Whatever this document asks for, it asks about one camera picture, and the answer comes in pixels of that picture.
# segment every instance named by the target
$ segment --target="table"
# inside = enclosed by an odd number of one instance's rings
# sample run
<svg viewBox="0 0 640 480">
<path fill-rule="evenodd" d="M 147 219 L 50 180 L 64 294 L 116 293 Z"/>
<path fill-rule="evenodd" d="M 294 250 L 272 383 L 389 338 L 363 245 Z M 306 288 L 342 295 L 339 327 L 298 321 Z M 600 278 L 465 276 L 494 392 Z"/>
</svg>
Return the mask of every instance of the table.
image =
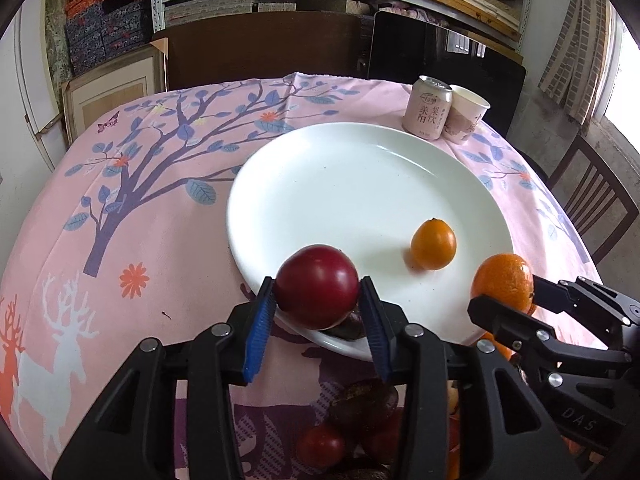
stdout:
<svg viewBox="0 0 640 480">
<path fill-rule="evenodd" d="M 140 340 L 191 339 L 250 294 L 225 231 L 226 199 L 244 161 L 308 124 L 401 129 L 409 94 L 396 83 L 295 73 L 143 98 L 79 137 L 24 221 L 0 286 L 0 332 L 9 341 L 0 351 L 0 412 L 40 468 L 51 472 Z M 465 146 L 434 144 L 490 190 L 515 252 L 536 274 L 599 280 L 558 202 L 500 135 L 480 124 Z M 567 342 L 602 347 L 565 314 L 539 309 L 536 317 Z M 255 382 L 232 390 L 247 476 L 312 473 L 294 458 L 296 437 L 324 417 L 342 384 L 372 374 L 371 364 L 274 326 Z M 186 466 L 184 395 L 181 384 L 177 468 Z"/>
</svg>

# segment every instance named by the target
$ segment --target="butterfly print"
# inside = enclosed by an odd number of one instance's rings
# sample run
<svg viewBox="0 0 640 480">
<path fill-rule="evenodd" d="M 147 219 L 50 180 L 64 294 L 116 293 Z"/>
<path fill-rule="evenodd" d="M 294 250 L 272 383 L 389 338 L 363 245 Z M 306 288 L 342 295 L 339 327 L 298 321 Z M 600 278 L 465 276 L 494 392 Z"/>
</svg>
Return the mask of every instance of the butterfly print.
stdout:
<svg viewBox="0 0 640 480">
<path fill-rule="evenodd" d="M 105 129 L 111 128 L 112 126 L 115 126 L 116 124 L 118 124 L 119 115 L 120 115 L 120 110 L 118 110 L 115 113 L 115 115 L 104 124 L 98 123 L 98 133 L 101 134 Z"/>
</svg>

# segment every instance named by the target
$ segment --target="curtain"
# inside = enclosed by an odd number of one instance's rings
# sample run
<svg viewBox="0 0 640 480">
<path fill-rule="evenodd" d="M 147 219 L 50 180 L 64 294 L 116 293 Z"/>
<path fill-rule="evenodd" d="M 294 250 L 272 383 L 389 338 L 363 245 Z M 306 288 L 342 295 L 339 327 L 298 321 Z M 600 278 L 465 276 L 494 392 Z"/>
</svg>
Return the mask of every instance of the curtain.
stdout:
<svg viewBox="0 0 640 480">
<path fill-rule="evenodd" d="M 590 119 L 604 76 L 607 0 L 571 0 L 540 89 L 580 124 Z"/>
</svg>

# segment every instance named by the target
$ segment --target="white plate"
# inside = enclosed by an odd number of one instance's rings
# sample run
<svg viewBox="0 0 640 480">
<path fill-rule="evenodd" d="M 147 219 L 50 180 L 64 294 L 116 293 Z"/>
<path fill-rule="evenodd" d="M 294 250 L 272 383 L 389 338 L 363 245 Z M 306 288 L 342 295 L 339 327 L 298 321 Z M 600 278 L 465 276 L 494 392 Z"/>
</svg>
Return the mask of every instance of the white plate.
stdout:
<svg viewBox="0 0 640 480">
<path fill-rule="evenodd" d="M 458 252 L 444 269 L 417 272 L 405 263 L 425 220 L 440 218 Z M 254 292 L 294 252 L 311 244 L 339 248 L 371 276 L 385 301 L 440 338 L 468 344 L 481 335 L 466 308 L 476 269 L 513 251 L 491 194 L 463 164 L 412 135 L 372 124 L 316 124 L 263 146 L 242 167 L 226 210 L 229 244 Z M 370 360 L 366 339 L 344 341 L 289 327 L 311 341 Z"/>
</svg>

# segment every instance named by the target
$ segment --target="white deer print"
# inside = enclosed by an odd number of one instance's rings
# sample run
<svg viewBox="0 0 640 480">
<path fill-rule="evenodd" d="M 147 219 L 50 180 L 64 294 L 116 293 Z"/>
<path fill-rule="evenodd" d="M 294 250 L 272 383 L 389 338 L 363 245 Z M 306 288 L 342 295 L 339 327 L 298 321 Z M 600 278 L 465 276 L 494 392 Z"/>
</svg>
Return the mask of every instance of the white deer print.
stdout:
<svg viewBox="0 0 640 480">
<path fill-rule="evenodd" d="M 64 293 L 62 291 L 58 293 L 56 319 L 50 316 L 47 304 L 47 290 L 55 277 L 49 275 L 42 283 L 44 319 L 53 329 L 53 339 L 58 342 L 53 357 L 53 372 L 34 362 L 25 351 L 21 354 L 18 365 L 20 384 L 14 384 L 14 413 L 25 442 L 28 443 L 28 440 L 20 424 L 20 403 L 26 400 L 44 420 L 44 464 L 47 470 L 49 469 L 47 453 L 51 441 L 56 448 L 56 455 L 59 456 L 62 453 L 60 429 L 66 424 L 71 408 L 71 375 L 74 374 L 82 384 L 86 382 L 78 338 L 80 336 L 93 338 L 98 335 L 98 332 L 90 331 L 95 312 L 90 313 L 87 307 L 88 292 L 82 298 L 81 307 L 76 308 L 78 279 L 79 272 L 76 273 L 74 280 L 67 280 L 63 285 Z"/>
</svg>

